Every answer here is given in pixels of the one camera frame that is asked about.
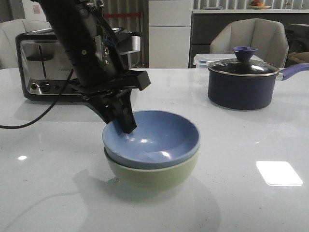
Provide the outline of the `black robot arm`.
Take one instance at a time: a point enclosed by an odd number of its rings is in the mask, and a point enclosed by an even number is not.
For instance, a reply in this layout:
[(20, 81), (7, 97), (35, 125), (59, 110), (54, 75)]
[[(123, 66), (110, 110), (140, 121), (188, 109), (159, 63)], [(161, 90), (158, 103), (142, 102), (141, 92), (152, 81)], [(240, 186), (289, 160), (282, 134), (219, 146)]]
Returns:
[(116, 120), (124, 133), (131, 133), (137, 126), (131, 91), (150, 85), (147, 72), (130, 70), (124, 64), (115, 33), (90, 1), (38, 3), (72, 63), (78, 82), (71, 82), (71, 87), (105, 123)]

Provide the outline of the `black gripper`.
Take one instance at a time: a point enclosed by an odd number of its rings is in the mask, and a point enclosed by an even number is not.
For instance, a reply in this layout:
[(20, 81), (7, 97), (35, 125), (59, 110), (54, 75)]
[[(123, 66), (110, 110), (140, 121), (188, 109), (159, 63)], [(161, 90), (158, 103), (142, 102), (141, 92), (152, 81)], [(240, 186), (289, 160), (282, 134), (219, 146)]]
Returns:
[[(77, 76), (69, 86), (82, 95), (85, 105), (106, 124), (116, 120), (123, 133), (131, 133), (137, 127), (131, 108), (131, 89), (145, 89), (150, 79), (146, 71), (127, 68), (117, 43), (117, 34), (68, 34), (67, 55)], [(109, 99), (96, 96), (120, 90), (123, 91)]]

